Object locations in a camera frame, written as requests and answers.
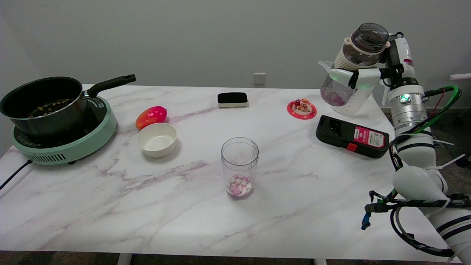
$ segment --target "electrical socket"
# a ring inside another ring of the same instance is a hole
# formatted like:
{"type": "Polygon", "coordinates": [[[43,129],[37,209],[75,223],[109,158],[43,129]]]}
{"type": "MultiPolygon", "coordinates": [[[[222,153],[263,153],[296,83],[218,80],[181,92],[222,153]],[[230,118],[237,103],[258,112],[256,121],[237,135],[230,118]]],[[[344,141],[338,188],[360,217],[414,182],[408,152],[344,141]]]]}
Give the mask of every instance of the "electrical socket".
{"type": "Polygon", "coordinates": [[[253,84],[264,85],[267,78],[266,73],[253,73],[253,84]]]}

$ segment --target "black pot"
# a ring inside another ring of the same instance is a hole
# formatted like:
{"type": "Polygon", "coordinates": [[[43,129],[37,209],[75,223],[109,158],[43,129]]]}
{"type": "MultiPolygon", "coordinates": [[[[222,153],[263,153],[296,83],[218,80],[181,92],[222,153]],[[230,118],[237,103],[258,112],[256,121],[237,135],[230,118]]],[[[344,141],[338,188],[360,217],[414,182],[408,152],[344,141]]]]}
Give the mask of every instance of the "black pot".
{"type": "Polygon", "coordinates": [[[135,75],[116,77],[82,91],[70,77],[48,77],[15,88],[0,101],[0,112],[18,129],[36,137],[50,137],[75,130],[85,120],[87,98],[136,80],[135,75]]]}

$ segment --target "white marble tabletop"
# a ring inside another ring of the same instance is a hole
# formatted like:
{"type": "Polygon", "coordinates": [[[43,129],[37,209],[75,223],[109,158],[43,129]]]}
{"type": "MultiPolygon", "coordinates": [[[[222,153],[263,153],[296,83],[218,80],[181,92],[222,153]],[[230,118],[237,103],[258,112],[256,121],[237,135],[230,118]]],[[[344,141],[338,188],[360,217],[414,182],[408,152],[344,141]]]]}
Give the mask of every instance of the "white marble tabletop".
{"type": "MultiPolygon", "coordinates": [[[[342,117],[319,90],[123,86],[100,93],[118,120],[116,136],[74,165],[32,164],[0,191],[0,250],[54,250],[238,257],[445,261],[404,243],[389,214],[360,229],[368,191],[386,194],[394,173],[388,155],[364,157],[320,142],[321,115],[394,135],[372,97],[356,117],[342,117]],[[218,109],[217,94],[246,92],[249,108],[218,109]],[[287,104],[309,99],[310,120],[287,104]],[[178,144],[167,157],[136,145],[136,117],[164,106],[178,144]],[[253,194],[232,200],[221,178],[221,145],[252,139],[260,149],[253,194]]],[[[0,181],[26,161],[10,148],[0,181]]],[[[419,210],[401,221],[416,239],[446,244],[419,210]]]]}

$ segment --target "black handle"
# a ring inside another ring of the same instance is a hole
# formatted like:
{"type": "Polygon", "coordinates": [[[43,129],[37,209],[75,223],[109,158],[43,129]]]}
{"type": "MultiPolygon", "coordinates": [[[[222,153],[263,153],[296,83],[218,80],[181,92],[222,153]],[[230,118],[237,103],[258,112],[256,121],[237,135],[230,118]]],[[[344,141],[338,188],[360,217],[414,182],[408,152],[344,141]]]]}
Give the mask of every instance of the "black handle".
{"type": "Polygon", "coordinates": [[[136,76],[134,74],[116,77],[116,78],[106,80],[92,86],[90,89],[87,90],[87,94],[89,97],[94,98],[98,95],[98,93],[100,93],[103,90],[122,86],[128,83],[134,82],[135,80],[136,80],[136,76]]]}

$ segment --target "blue connector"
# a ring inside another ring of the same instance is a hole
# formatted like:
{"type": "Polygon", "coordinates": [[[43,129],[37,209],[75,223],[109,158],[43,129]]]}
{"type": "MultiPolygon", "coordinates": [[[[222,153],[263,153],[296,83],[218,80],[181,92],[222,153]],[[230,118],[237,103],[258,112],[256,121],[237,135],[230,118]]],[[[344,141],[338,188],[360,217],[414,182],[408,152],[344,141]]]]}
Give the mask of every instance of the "blue connector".
{"type": "Polygon", "coordinates": [[[371,213],[365,213],[365,216],[363,217],[363,221],[361,221],[361,230],[366,230],[368,226],[370,226],[370,217],[371,213]]]}

